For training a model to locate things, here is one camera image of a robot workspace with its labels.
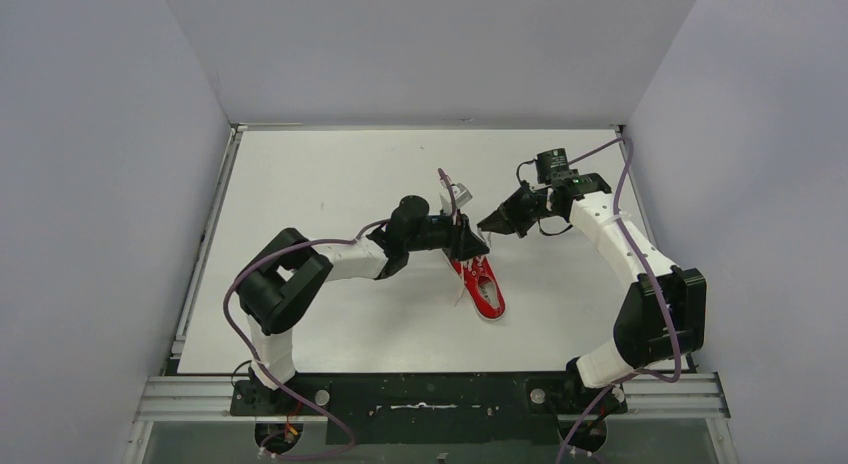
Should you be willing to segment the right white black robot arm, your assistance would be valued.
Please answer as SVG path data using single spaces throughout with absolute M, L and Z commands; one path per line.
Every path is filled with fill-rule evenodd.
M 478 225 L 486 233 L 520 237 L 546 218 L 580 231 L 625 287 L 611 339 L 573 362 L 577 374 L 562 384 L 564 401 L 590 409 L 602 388 L 636 375 L 676 381 L 686 355 L 702 348 L 707 283 L 659 251 L 621 210 L 623 186 L 574 169 L 562 149 L 534 161 L 537 184 L 519 188 Z

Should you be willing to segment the white shoelace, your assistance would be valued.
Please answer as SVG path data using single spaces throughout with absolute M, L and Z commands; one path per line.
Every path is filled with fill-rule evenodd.
M 491 287 L 495 282 L 486 272 L 486 265 L 486 256 L 469 259 L 465 263 L 464 275 L 459 276 L 464 286 L 459 300 L 465 293 L 468 293 L 478 313 L 484 319 L 493 319 L 493 313 L 499 308 L 499 302 L 492 303 L 491 301 Z

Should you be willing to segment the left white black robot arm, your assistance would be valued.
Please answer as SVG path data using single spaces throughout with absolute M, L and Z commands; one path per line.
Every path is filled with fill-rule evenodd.
M 408 264 L 411 253 L 433 250 L 448 259 L 483 317 L 504 313 L 489 248 L 458 210 L 433 215 L 425 199 L 409 195 L 387 220 L 367 225 L 350 240 L 308 240 L 295 228 L 282 230 L 227 292 L 238 297 L 248 318 L 250 331 L 237 334 L 251 352 L 249 376 L 259 401 L 281 411 L 295 400 L 292 330 L 325 283 L 388 279 Z

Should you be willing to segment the red sneaker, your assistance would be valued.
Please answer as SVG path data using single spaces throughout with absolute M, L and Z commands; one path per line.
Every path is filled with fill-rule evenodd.
M 472 300 L 478 315 L 487 321 L 500 319 L 506 304 L 488 258 L 478 256 L 467 261 L 449 259 L 448 262 L 461 279 L 463 293 Z

